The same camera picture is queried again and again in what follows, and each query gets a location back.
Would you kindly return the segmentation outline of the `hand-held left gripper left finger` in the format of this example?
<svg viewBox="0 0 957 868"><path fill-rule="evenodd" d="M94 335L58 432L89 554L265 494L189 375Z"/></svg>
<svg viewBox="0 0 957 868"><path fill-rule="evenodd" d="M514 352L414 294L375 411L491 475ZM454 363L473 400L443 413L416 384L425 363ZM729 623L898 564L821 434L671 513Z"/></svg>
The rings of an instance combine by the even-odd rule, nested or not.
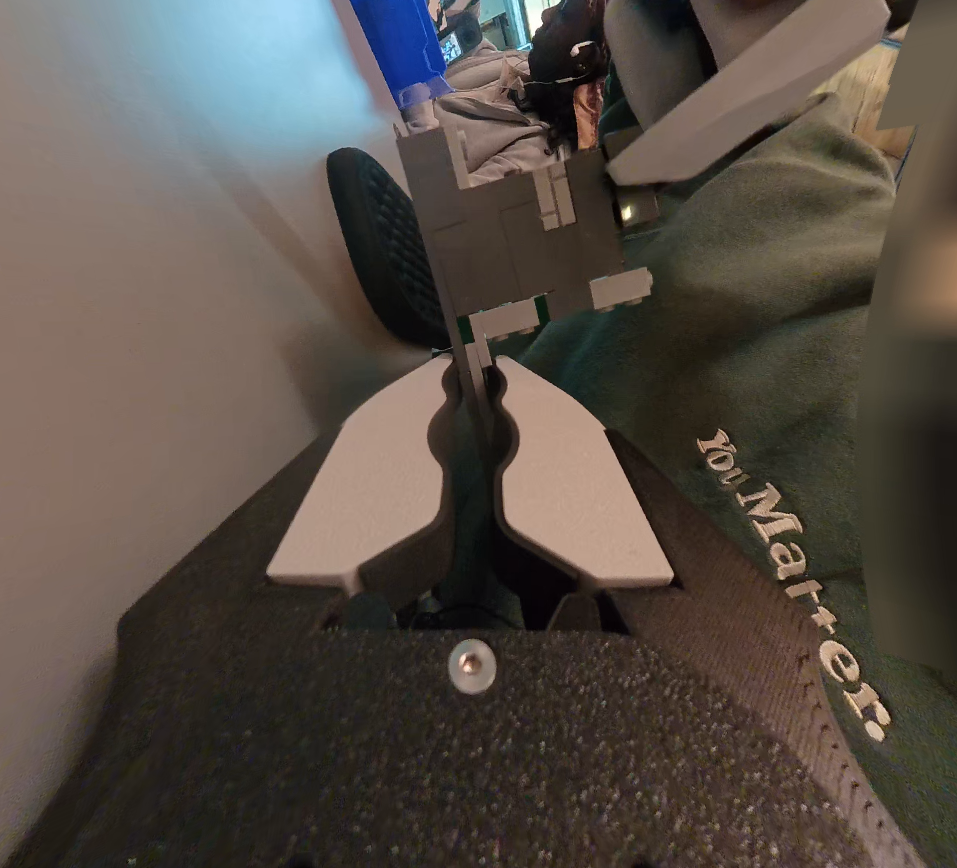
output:
<svg viewBox="0 0 957 868"><path fill-rule="evenodd" d="M371 396L341 425L281 539L274 583L346 595L423 595L448 574L448 441L456 364L436 356Z"/></svg>

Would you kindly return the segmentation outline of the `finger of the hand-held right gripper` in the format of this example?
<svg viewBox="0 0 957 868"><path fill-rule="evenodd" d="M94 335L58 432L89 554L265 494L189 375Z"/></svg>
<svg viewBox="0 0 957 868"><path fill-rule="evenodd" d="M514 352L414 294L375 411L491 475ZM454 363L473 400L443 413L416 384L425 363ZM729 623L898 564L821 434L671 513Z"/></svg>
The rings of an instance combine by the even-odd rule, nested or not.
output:
<svg viewBox="0 0 957 868"><path fill-rule="evenodd" d="M606 41L624 99L644 131L717 71L689 0L610 0Z"/></svg>
<svg viewBox="0 0 957 868"><path fill-rule="evenodd" d="M807 0L608 164L616 184L667 184L710 168L875 46L885 0Z"/></svg>

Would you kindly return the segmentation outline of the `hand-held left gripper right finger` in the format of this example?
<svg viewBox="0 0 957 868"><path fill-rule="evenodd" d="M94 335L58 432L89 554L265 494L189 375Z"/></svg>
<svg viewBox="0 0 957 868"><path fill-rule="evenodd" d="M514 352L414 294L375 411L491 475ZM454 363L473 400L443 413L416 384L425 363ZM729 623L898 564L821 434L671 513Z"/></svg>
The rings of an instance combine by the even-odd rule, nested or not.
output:
<svg viewBox="0 0 957 868"><path fill-rule="evenodd" d="M500 356L508 431L496 514L518 544L594 589L664 587L674 570L610 443L581 403Z"/></svg>

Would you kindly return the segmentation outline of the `grey toy brick baseplate build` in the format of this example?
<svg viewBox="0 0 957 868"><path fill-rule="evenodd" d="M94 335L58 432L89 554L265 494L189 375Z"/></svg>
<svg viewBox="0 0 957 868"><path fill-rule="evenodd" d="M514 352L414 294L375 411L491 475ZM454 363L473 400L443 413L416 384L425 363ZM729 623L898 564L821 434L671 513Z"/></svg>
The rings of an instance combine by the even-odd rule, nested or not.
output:
<svg viewBox="0 0 957 868"><path fill-rule="evenodd" d="M625 270L602 147L473 186L448 129L396 132L418 227L477 435L496 419L490 343L586 311L633 305L650 275Z"/></svg>

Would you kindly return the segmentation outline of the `grey desk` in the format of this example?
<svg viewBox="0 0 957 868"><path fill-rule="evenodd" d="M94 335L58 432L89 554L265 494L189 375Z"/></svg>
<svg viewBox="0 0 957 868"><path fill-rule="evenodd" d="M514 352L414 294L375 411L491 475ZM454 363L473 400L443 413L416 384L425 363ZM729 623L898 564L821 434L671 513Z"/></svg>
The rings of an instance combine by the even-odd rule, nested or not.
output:
<svg viewBox="0 0 957 868"><path fill-rule="evenodd" d="M396 362L324 157L389 121L343 0L2 0L2 860L115 627Z"/></svg>

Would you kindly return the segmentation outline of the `person's green sweatshirt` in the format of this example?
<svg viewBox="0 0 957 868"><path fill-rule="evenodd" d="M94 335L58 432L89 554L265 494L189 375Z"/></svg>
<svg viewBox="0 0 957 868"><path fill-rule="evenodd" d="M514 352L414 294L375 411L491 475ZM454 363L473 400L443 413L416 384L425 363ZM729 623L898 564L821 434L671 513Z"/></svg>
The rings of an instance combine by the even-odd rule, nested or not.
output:
<svg viewBox="0 0 957 868"><path fill-rule="evenodd" d="M635 308L501 344L613 432L678 587L630 632L786 745L867 855L955 866L955 679L879 650L858 533L858 378L891 171L819 93L668 198Z"/></svg>

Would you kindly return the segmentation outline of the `blue plastic bin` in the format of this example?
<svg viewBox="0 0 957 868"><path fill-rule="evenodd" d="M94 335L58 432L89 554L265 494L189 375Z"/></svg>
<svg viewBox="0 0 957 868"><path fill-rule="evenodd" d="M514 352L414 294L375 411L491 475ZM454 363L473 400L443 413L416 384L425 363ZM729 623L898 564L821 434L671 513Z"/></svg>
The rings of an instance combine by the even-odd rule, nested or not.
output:
<svg viewBox="0 0 957 868"><path fill-rule="evenodd" d="M451 92L427 0L350 0L397 108Z"/></svg>

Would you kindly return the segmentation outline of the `black mesh chair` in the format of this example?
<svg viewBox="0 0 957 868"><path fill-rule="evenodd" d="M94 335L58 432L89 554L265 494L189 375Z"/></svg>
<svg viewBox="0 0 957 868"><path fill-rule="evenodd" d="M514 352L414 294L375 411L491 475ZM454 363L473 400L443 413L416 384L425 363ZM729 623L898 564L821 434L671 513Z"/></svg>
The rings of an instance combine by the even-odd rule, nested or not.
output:
<svg viewBox="0 0 957 868"><path fill-rule="evenodd" d="M392 336L415 347L450 349L410 197L356 147L332 151L326 174L352 267L377 318Z"/></svg>

